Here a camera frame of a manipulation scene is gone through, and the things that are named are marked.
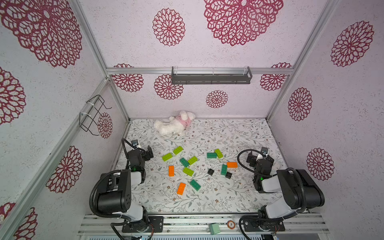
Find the lime lego brick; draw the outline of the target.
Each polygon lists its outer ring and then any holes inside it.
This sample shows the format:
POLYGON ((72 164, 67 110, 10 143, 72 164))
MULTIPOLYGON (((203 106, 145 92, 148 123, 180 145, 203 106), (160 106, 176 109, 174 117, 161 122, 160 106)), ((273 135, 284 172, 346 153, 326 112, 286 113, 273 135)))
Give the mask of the lime lego brick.
POLYGON ((189 163, 189 165, 192 165, 192 164, 196 163, 198 160, 199 159, 196 156, 193 156, 192 158, 190 158, 188 160, 188 163, 189 163))
POLYGON ((172 157, 173 157, 173 154, 172 154, 172 153, 167 153, 167 154, 165 154, 165 155, 162 156, 162 160, 163 160, 164 162, 166 162, 166 161, 170 160, 172 157))
POLYGON ((216 149, 215 153, 218 159, 222 159, 224 157, 223 153, 219 149, 216 149))
POLYGON ((173 150, 173 153, 174 153, 175 155, 178 155, 178 154, 180 154, 183 150, 184 150, 184 149, 183 149, 181 146, 178 146, 178 147, 176 147, 176 148, 173 150))
POLYGON ((194 171, 189 169, 189 168, 184 168, 183 173, 185 173, 186 175, 188 175, 190 177, 192 177, 194 175, 194 171))

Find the dark green lego brick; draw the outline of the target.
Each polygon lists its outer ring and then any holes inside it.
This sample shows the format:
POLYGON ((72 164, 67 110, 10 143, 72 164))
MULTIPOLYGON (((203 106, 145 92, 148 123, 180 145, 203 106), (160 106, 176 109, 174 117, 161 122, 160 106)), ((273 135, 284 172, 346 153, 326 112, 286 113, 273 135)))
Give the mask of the dark green lego brick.
POLYGON ((191 180, 190 185, 196 191, 199 191, 201 189, 201 185, 198 182, 196 182, 195 180, 191 180))
POLYGON ((218 156, 215 152, 213 153, 207 153, 207 158, 208 159, 216 159, 218 156))
POLYGON ((221 168, 221 175, 222 175, 222 176, 226 176, 226 175, 227 175, 227 172, 228 172, 228 167, 227 167, 227 165, 222 165, 222 168, 221 168))
POLYGON ((184 158, 181 158, 180 159, 180 163, 185 167, 185 168, 188 168, 189 167, 189 162, 186 160, 186 159, 184 159, 184 158))

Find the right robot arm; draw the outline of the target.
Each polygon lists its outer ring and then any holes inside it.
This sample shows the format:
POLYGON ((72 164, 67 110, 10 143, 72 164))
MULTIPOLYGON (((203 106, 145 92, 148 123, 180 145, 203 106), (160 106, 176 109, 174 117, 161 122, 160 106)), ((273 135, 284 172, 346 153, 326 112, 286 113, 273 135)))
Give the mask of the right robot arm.
POLYGON ((325 203, 325 196, 306 170, 286 168, 272 174, 274 159, 265 152, 246 149, 238 153, 238 164, 254 174, 253 183, 260 194, 282 193, 282 197, 265 205, 255 216, 239 219, 239 229, 246 236, 246 223, 256 224, 261 231, 276 233, 283 221, 325 203))

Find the orange lego brick right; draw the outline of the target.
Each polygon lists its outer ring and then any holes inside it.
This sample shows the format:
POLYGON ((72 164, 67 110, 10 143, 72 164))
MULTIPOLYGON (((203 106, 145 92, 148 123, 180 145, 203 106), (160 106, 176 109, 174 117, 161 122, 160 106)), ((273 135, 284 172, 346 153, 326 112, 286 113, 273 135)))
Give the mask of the orange lego brick right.
POLYGON ((237 168, 238 167, 238 163, 236 163, 236 162, 228 162, 227 163, 227 167, 228 168, 237 168))

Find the orange lego brick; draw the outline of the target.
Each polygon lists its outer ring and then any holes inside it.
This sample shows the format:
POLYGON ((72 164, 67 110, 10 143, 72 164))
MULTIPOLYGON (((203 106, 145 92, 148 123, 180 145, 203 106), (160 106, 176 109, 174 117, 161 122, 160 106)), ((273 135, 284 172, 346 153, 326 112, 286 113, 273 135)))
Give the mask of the orange lego brick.
POLYGON ((185 188, 186 188, 186 184, 185 183, 180 183, 179 187, 177 189, 177 195, 182 196, 184 194, 185 188))
POLYGON ((236 163, 236 162, 228 162, 227 163, 227 167, 228 168, 237 168, 238 167, 238 163, 236 163))
POLYGON ((174 166, 169 166, 169 177, 175 176, 175 168, 174 166))

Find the orange lego brick left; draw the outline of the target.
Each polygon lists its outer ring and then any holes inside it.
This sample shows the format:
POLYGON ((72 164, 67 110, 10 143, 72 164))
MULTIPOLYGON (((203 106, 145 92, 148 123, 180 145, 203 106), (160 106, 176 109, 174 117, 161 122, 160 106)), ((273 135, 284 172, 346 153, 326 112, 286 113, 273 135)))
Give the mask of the orange lego brick left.
POLYGON ((175 168, 174 166, 169 166, 169 177, 175 176, 175 168))

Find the black lego block left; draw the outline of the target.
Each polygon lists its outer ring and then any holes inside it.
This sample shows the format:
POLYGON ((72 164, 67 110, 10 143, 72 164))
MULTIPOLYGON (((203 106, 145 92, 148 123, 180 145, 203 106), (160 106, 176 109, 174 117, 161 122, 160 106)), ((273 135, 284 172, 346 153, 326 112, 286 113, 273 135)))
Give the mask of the black lego block left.
POLYGON ((209 174, 210 176, 212 176, 212 175, 214 174, 214 172, 215 172, 215 171, 214 171, 213 169, 209 169, 209 170, 208 170, 208 174, 209 174))

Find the orange lego brick bottom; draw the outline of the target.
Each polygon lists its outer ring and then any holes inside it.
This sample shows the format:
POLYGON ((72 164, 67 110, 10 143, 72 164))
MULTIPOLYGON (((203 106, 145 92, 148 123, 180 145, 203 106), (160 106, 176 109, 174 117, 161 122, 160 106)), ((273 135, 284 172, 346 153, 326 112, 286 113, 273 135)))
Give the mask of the orange lego brick bottom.
POLYGON ((186 188, 186 184, 185 183, 180 183, 179 187, 177 189, 177 195, 182 196, 184 194, 185 188, 186 188))

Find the dark green lego brick bottom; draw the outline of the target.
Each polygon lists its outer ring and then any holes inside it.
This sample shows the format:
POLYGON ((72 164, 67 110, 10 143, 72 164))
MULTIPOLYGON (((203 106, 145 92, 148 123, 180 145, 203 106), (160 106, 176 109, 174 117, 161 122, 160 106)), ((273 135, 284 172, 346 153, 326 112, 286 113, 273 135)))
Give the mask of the dark green lego brick bottom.
POLYGON ((190 185, 196 191, 199 191, 201 189, 201 185, 198 182, 196 182, 195 180, 191 180, 190 185))

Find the white plush toy pink shirt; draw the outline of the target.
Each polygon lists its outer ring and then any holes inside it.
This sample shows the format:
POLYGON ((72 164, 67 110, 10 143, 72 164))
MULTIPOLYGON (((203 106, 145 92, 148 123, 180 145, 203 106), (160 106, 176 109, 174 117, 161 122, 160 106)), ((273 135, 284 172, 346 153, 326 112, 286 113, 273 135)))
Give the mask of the white plush toy pink shirt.
POLYGON ((168 136, 173 134, 181 134, 191 123, 195 120, 196 115, 192 112, 180 111, 180 113, 174 117, 169 117, 168 122, 162 122, 156 120, 154 128, 159 134, 168 136))

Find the round orange sticker disc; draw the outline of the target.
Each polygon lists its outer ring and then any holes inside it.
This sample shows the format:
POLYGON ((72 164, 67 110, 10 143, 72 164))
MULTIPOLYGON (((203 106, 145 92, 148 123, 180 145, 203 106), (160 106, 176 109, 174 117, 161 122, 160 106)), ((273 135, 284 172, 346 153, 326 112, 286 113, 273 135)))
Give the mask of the round orange sticker disc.
POLYGON ((236 228, 236 223, 232 220, 229 220, 227 222, 227 227, 230 229, 230 230, 234 230, 236 228))

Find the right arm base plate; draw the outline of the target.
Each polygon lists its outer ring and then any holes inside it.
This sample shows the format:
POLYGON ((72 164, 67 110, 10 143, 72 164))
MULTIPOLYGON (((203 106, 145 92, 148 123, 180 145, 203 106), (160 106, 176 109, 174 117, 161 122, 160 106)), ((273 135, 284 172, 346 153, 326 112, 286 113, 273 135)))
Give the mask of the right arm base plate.
POLYGON ((245 232, 284 232, 286 230, 282 221, 265 221, 258 217, 242 217, 245 232))

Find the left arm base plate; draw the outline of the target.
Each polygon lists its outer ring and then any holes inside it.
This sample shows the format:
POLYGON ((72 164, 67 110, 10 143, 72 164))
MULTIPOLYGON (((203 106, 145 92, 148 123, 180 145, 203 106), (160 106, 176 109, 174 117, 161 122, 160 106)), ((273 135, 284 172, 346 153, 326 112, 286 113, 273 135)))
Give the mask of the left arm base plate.
POLYGON ((148 217, 140 221, 124 225, 123 233, 161 233, 163 231, 164 217, 148 217))

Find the green box on rail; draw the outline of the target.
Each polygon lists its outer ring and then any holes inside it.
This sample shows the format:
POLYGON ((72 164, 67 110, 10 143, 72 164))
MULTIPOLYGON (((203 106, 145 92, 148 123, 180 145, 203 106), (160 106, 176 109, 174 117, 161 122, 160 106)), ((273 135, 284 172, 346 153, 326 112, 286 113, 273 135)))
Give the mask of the green box on rail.
POLYGON ((209 230, 210 230, 211 235, 217 235, 221 232, 220 225, 217 223, 210 224, 209 230))

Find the dark wall shelf rack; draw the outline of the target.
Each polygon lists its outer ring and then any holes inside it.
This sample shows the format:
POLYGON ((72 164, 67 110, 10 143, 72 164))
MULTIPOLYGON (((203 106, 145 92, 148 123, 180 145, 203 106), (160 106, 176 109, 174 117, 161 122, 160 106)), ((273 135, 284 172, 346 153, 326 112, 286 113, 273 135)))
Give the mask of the dark wall shelf rack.
POLYGON ((173 85, 249 85, 253 74, 249 67, 242 74, 179 74, 172 67, 173 85))

